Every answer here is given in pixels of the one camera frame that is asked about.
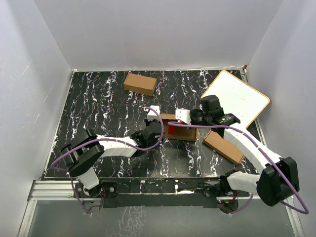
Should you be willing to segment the small red block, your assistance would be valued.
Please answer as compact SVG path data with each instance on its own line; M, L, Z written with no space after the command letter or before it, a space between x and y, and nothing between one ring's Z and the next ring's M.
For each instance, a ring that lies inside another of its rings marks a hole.
M178 127L178 126L172 126L172 125L169 125L169 126L168 126L168 134L169 134L169 135L174 135L174 136L176 136L176 135L179 135L180 132L181 132L181 128L180 128L180 127Z

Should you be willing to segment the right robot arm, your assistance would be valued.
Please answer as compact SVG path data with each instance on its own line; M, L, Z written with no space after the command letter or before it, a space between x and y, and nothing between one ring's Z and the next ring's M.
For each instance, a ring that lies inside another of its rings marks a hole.
M224 195L245 191L258 195L268 206L298 195L296 161L291 157L282 158L252 136L244 126L245 113L241 110L235 113L225 111L215 95L202 98L201 106L201 109L190 111L191 125L210 128L240 150L258 171L257 175L241 171L223 175L220 190Z

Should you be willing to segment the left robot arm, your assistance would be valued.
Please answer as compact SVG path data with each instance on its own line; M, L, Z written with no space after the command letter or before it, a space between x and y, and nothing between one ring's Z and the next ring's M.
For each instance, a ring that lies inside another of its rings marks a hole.
M156 119L146 121L143 130L122 138L98 136L88 129L61 150L62 160L69 176L78 179L91 197L97 197L102 185L93 165L99 158L141 156L160 143L161 135L163 128Z

